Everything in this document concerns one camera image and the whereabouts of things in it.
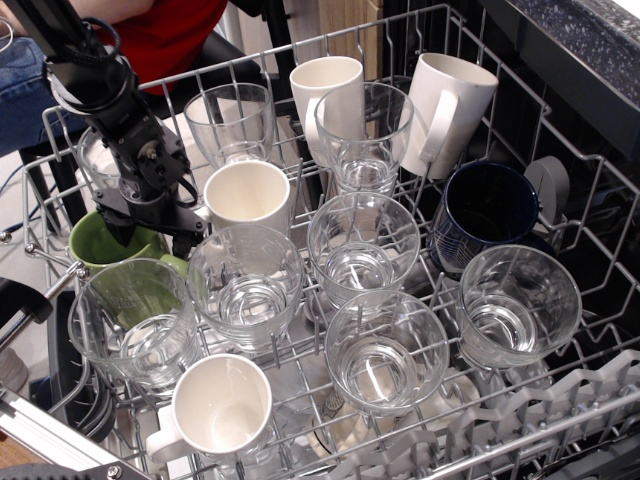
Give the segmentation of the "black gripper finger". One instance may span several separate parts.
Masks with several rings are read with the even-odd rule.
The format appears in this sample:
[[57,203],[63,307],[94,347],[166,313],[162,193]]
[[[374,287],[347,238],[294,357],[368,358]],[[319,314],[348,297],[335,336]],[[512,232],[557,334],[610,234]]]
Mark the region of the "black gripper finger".
[[187,259],[191,250],[198,245],[198,235],[191,233],[179,233],[172,237],[172,255]]
[[135,221],[113,210],[100,210],[99,213],[111,236],[120,245],[128,246],[137,228]]

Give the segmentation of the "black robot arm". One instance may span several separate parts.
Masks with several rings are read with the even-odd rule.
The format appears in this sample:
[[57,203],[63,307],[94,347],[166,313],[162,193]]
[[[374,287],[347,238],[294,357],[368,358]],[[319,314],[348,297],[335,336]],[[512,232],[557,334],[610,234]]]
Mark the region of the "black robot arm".
[[56,101],[96,129],[120,173],[117,188],[93,194],[112,236],[128,245],[136,227],[173,239],[172,252],[188,257],[206,233],[193,211],[187,176],[190,163],[177,135],[156,119],[138,91],[138,78],[120,45],[104,45],[97,20],[82,19],[67,1],[11,1],[9,9],[45,55],[47,79]]

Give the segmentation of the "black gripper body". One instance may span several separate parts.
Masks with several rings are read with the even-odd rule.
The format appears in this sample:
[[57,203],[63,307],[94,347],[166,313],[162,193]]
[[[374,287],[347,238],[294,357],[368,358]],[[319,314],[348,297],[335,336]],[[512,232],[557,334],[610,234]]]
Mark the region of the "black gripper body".
[[206,223],[193,210],[180,205],[176,189],[153,194],[149,200],[134,195],[137,191],[123,192],[121,188],[97,189],[93,192],[96,208],[113,210],[135,221],[137,227],[146,228],[173,237],[179,233],[198,235],[201,241]]

